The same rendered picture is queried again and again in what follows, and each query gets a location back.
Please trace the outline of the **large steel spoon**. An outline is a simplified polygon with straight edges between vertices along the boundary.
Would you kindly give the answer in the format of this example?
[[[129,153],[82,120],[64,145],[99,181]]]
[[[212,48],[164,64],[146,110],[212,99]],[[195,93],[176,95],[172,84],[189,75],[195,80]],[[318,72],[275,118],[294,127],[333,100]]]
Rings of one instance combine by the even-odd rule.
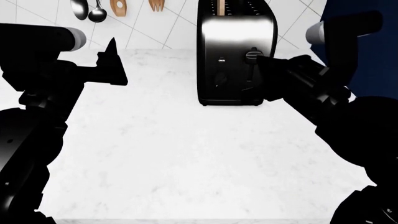
[[[88,17],[88,1],[87,0],[70,0],[70,6],[73,14],[78,20],[85,20]]]

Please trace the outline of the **wooden slotted spatula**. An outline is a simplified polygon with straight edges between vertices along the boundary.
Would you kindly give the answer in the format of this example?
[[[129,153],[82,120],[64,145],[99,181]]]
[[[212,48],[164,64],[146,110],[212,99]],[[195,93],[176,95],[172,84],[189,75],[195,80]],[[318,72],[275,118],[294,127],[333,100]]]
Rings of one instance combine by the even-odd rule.
[[[109,0],[110,7],[117,17],[125,17],[127,14],[126,0]]]

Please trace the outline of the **black toaster lever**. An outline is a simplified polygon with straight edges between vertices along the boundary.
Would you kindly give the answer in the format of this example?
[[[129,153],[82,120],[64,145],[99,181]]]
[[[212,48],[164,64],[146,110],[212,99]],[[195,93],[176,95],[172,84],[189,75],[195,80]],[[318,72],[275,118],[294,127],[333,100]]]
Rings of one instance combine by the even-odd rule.
[[[245,54],[245,63],[248,65],[257,65],[258,56],[263,56],[264,54],[258,50],[256,47],[253,47]]]

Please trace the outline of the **black toaster dial knob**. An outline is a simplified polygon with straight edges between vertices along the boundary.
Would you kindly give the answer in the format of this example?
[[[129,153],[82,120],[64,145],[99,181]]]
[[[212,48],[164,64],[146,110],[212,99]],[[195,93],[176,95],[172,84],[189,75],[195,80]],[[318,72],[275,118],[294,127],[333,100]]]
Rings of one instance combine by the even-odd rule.
[[[225,85],[228,81],[228,76],[225,72],[217,72],[214,77],[214,86],[221,87]]]

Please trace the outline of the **black and steel toaster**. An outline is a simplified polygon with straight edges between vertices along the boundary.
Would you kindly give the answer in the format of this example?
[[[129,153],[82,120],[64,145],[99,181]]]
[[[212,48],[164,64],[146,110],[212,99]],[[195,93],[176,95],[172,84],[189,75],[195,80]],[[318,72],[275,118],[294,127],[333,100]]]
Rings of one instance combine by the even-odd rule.
[[[273,57],[278,37],[277,20],[265,0],[225,0],[225,15],[216,15],[216,0],[198,0],[197,93],[203,106],[258,106],[263,78],[258,65],[245,63],[256,47]],[[218,63],[224,57],[225,63]],[[228,81],[214,86],[217,72]]]

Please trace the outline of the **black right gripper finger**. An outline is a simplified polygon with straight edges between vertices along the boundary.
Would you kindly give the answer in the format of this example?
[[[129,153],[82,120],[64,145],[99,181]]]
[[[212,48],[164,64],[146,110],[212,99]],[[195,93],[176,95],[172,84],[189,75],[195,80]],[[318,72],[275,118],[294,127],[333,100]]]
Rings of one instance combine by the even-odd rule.
[[[298,74],[295,59],[277,59],[257,56],[257,65],[261,75]]]
[[[267,101],[281,98],[296,100],[299,98],[298,82],[290,78],[267,77],[264,79],[263,97]]]

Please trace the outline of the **wooden fork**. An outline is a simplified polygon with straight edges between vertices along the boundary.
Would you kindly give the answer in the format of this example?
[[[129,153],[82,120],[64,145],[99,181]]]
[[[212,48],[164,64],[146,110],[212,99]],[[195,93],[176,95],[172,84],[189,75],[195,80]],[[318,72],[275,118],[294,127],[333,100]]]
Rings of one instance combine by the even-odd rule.
[[[165,0],[148,0],[151,9],[154,12],[162,12],[165,4]]]

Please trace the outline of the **dark blue cabinet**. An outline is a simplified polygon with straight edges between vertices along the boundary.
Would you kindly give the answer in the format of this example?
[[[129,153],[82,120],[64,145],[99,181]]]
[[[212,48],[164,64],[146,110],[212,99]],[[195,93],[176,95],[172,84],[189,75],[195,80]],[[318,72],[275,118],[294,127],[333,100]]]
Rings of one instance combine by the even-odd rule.
[[[358,39],[358,68],[348,88],[357,96],[398,100],[398,0],[327,0],[321,20],[379,11],[382,29]]]

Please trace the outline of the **small steel ladle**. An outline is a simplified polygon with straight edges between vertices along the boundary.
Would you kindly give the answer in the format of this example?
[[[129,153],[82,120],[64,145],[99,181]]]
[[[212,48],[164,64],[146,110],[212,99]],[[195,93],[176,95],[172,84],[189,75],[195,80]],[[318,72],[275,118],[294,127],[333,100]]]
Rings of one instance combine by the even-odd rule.
[[[103,9],[100,0],[96,0],[96,7],[88,14],[91,22],[103,22],[107,17],[107,12]]]

